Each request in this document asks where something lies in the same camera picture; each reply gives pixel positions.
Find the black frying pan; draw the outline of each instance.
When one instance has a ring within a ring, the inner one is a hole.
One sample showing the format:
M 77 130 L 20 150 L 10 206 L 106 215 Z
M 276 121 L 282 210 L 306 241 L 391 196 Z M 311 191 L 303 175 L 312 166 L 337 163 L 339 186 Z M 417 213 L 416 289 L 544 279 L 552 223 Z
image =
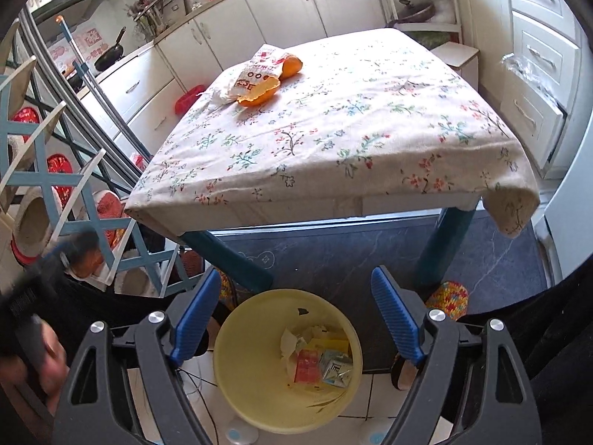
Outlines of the black frying pan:
M 97 69 L 97 72 L 105 72 L 105 70 L 107 70 L 111 65 L 122 59 L 123 47 L 119 43 L 125 31 L 126 27 L 124 26 L 117 36 L 115 45 L 107 49 L 107 51 L 97 59 L 95 62 L 95 68 Z

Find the hand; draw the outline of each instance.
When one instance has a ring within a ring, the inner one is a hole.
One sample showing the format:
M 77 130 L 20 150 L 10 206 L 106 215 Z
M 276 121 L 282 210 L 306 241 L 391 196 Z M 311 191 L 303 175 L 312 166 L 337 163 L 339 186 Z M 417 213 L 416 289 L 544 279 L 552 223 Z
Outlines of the hand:
M 66 365 L 66 352 L 55 331 L 46 322 L 43 322 L 42 327 L 46 356 L 39 371 L 39 382 L 47 394 L 47 409 L 54 415 L 69 368 Z M 20 358 L 17 356 L 0 358 L 0 382 L 18 385 L 24 383 L 26 379 L 27 368 Z

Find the white refrigerator door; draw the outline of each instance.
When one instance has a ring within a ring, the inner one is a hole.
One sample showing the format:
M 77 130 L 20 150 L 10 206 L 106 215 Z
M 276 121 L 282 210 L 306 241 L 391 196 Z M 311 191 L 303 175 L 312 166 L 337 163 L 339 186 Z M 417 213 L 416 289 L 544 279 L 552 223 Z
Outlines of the white refrigerator door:
M 593 254 L 593 115 L 579 151 L 544 215 L 564 279 Z

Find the stool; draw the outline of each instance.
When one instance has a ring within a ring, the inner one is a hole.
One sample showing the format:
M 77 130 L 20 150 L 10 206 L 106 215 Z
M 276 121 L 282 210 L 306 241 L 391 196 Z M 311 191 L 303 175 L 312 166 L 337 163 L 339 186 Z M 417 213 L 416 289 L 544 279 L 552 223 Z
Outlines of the stool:
M 478 90 L 478 53 L 480 50 L 459 43 L 447 42 L 431 52 L 449 65 L 474 90 Z

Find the blue gripper pad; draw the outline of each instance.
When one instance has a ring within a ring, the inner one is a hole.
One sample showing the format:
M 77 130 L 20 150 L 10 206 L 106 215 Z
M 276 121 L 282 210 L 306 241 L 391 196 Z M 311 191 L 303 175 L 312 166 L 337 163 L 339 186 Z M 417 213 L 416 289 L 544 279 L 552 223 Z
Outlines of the blue gripper pad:
M 418 366 L 426 357 L 420 347 L 420 333 L 424 331 L 401 299 L 399 293 L 405 291 L 383 266 L 376 267 L 371 274 L 371 291 L 400 355 Z M 416 297 L 424 306 L 420 297 Z
M 173 351 L 169 357 L 177 366 L 181 366 L 186 359 L 193 358 L 198 349 L 208 320 L 218 303 L 221 285 L 220 274 L 214 268 L 210 268 L 204 273 L 194 290 L 189 291 L 194 294 L 193 299 L 171 331 L 174 334 L 174 340 Z

